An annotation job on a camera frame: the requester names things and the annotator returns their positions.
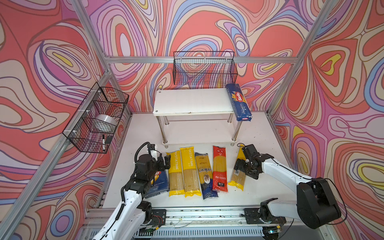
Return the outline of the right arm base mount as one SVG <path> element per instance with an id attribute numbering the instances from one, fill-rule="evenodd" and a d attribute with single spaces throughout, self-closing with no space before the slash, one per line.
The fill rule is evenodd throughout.
<path id="1" fill-rule="evenodd" d="M 284 225 L 287 223 L 286 218 L 275 217 L 264 207 L 245 208 L 241 217 L 246 219 L 247 224 Z"/>

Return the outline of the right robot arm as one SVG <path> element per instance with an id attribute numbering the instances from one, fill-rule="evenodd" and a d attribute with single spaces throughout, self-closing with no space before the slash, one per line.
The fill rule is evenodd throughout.
<path id="1" fill-rule="evenodd" d="M 317 229 L 342 216 L 326 179 L 305 176 L 269 154 L 246 155 L 245 160 L 237 159 L 235 170 L 255 180 L 259 179 L 260 174 L 267 174 L 296 194 L 295 201 L 270 198 L 261 202 L 255 217 L 263 223 L 269 224 L 282 217 L 301 220 L 307 227 Z"/>

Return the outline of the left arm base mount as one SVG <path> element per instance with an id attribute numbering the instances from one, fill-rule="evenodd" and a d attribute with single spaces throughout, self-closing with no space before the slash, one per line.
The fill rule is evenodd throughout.
<path id="1" fill-rule="evenodd" d="M 144 232 L 153 232 L 166 224 L 166 209 L 154 209 L 150 214 L 150 220 L 146 221 L 141 228 Z"/>

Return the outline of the yellow clear spaghetti bag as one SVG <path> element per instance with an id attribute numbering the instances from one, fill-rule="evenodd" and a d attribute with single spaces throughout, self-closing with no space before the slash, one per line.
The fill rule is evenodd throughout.
<path id="1" fill-rule="evenodd" d="M 246 173 L 244 172 L 244 166 L 246 164 L 246 157 L 243 153 L 242 148 L 239 148 L 237 159 L 232 172 L 231 180 L 228 182 L 229 186 L 237 187 L 238 189 L 244 190 Z"/>

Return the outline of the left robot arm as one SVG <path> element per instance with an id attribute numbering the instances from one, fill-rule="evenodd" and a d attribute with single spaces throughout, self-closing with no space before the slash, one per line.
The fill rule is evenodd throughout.
<path id="1" fill-rule="evenodd" d="M 135 157 L 134 173 L 120 191 L 121 201 L 94 240 L 130 240 L 136 232 L 152 233 L 166 223 L 166 210 L 153 211 L 144 197 L 157 172 L 171 167 L 171 157 L 150 151 Z"/>

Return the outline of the blue Barilla spaghetti bag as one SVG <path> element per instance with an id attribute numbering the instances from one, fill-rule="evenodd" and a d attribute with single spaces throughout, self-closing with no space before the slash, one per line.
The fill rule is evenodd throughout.
<path id="1" fill-rule="evenodd" d="M 226 90 L 238 122 L 251 121 L 252 113 L 239 84 L 227 84 Z"/>

